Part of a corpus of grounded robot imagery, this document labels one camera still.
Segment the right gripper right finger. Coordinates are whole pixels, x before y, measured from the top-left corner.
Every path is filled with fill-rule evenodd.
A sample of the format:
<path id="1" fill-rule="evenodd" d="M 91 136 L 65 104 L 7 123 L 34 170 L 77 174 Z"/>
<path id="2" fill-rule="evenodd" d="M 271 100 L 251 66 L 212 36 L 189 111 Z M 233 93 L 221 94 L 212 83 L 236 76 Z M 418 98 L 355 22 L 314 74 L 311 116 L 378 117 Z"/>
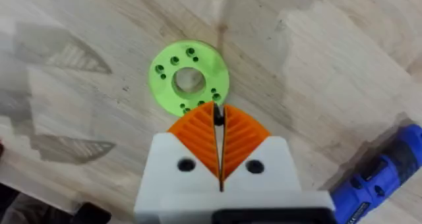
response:
<path id="1" fill-rule="evenodd" d="M 301 190 L 286 139 L 232 105 L 224 106 L 221 181 L 227 192 Z"/>

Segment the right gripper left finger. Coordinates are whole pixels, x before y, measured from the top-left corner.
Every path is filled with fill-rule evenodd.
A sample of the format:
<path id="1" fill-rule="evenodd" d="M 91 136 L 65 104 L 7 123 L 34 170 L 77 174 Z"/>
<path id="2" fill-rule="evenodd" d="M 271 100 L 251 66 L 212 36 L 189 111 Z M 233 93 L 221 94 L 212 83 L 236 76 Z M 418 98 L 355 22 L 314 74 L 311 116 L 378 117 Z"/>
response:
<path id="1" fill-rule="evenodd" d="M 214 103 L 153 136 L 134 206 L 135 223 L 211 223 L 220 191 Z"/>

